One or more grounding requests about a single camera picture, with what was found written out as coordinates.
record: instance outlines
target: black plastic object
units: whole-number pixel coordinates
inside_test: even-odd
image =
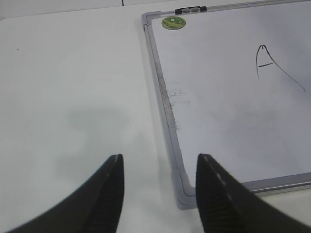
[[[311,233],[251,193],[210,155],[198,157],[196,199],[206,233]]]
[[[175,10],[175,15],[182,15],[183,14],[183,10],[187,10],[186,13],[190,13],[191,9],[198,9],[200,12],[205,12],[207,11],[207,7],[206,6],[192,6],[192,7],[184,7],[184,8],[180,8],[180,9],[176,9]]]
[[[123,156],[113,155],[61,203],[9,233],[115,233],[123,196]]]

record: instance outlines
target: round sticker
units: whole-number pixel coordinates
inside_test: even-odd
[[[169,30],[178,30],[186,25],[186,21],[177,16],[167,17],[162,21],[162,26]]]

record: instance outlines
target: black clip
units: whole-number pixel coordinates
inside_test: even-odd
[[[197,12],[205,12],[207,11],[206,6],[193,6],[180,8],[175,10],[175,15],[189,14],[189,13],[197,13]]]

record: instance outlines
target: white table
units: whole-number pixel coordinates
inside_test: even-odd
[[[122,0],[0,0],[0,19],[122,6]]]
[[[0,92],[14,106],[1,109],[0,232],[56,205],[116,153],[125,162],[118,232],[203,232],[197,210],[180,211],[174,201],[140,20],[150,11],[229,3],[179,0],[0,21],[0,78],[15,91]],[[21,77],[29,82],[18,86]],[[264,200],[311,224],[311,190]]]

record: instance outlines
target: black marker writing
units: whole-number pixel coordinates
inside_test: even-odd
[[[265,65],[258,66],[258,54],[259,54],[260,49],[265,50],[265,51],[267,52],[268,56],[270,57],[270,59],[271,59],[273,62],[268,63],[268,64],[265,64]],[[258,77],[258,79],[259,79],[259,69],[258,69],[258,68],[260,68],[260,67],[266,67],[266,66],[273,65],[273,64],[275,64],[275,65],[276,65],[280,70],[282,70],[291,80],[293,80],[297,85],[299,85],[299,86],[303,89],[304,92],[306,91],[306,89],[303,88],[303,86],[302,86],[298,81],[296,81],[293,77],[291,77],[288,73],[286,73],[285,70],[283,70],[283,69],[280,67],[280,65],[278,64],[278,62],[276,62],[276,61],[273,59],[273,57],[271,56],[270,52],[268,51],[268,48],[267,48],[265,45],[260,45],[259,48],[258,48],[258,50],[257,50],[257,54],[256,54],[256,69],[257,69],[257,77]]]

